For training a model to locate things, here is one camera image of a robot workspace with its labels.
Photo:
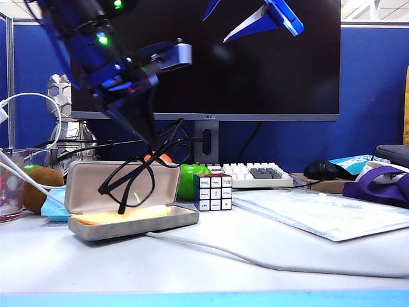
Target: purple bag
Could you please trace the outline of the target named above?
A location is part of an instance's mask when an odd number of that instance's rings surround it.
[[[405,172],[392,166],[371,169],[363,174],[358,182],[345,183],[343,196],[409,209],[409,173],[393,184],[373,182],[376,177],[384,174],[394,176]]]

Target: silver robot figure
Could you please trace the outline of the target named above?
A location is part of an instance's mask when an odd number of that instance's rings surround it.
[[[60,139],[85,139],[94,141],[96,140],[95,135],[90,131],[88,124],[85,120],[74,120],[71,117],[71,82],[68,80],[65,74],[57,75],[54,74],[50,77],[47,84],[47,94],[50,97],[53,97],[59,106],[62,117],[62,126]],[[58,113],[56,107],[53,103],[46,100],[46,107],[48,112],[58,118]],[[56,137],[58,131],[58,123],[52,131],[50,139],[53,140]],[[85,148],[88,146],[95,146],[96,143],[57,143],[54,145],[56,149],[56,154],[53,154],[53,161],[56,161],[56,158],[61,157],[64,154],[70,153],[76,149]],[[68,173],[68,168],[70,163],[78,160],[95,160],[95,150],[86,150],[83,152],[75,153],[68,156],[66,159],[63,159],[59,162],[53,163],[53,168],[59,170],[63,175]]]

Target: ceiling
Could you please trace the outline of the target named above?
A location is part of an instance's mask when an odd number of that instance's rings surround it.
[[[36,3],[30,7],[41,15]],[[409,21],[409,0],[341,0],[341,7],[341,20]],[[23,0],[0,0],[0,12],[9,17],[31,18]]]

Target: blue partition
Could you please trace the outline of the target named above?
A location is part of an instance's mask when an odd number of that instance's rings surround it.
[[[315,159],[371,154],[376,145],[402,142],[409,29],[342,28],[341,35],[339,121],[265,122],[244,162],[275,161],[286,171],[302,171]],[[62,72],[39,26],[15,26],[15,66],[16,92],[44,92],[49,76]],[[49,137],[54,119],[42,99],[22,100],[16,105],[16,143],[33,146]],[[98,138],[132,139],[110,121],[90,124]],[[256,122],[220,123],[221,163],[237,162],[255,126]],[[107,158],[122,160],[137,153],[137,147],[128,146]]]
[[[45,31],[38,25],[14,25],[15,92],[45,93],[52,74],[62,74]],[[55,119],[36,96],[15,100],[15,144],[29,148],[50,138]]]
[[[6,21],[0,18],[0,100],[7,98]],[[0,147],[8,146],[8,121],[0,126]]]

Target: open glasses case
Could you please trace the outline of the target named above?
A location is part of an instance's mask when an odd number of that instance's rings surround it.
[[[65,207],[67,211],[71,214],[85,214],[118,210],[118,203],[108,195],[101,195],[98,188],[121,164],[122,162],[116,161],[73,162],[68,172],[66,185]],[[115,175],[113,181],[140,165],[140,162],[126,165]],[[68,218],[69,229],[84,240],[102,240],[196,224],[199,220],[198,211],[172,205],[176,199],[180,168],[167,168],[160,164],[151,164],[151,168],[156,187],[151,196],[138,208],[167,205],[171,208],[167,216],[97,225],[83,224],[70,216]],[[124,183],[112,191],[117,199],[122,198],[126,184]],[[150,174],[144,170],[132,183],[128,204],[135,205],[137,199],[143,200],[151,188]]]

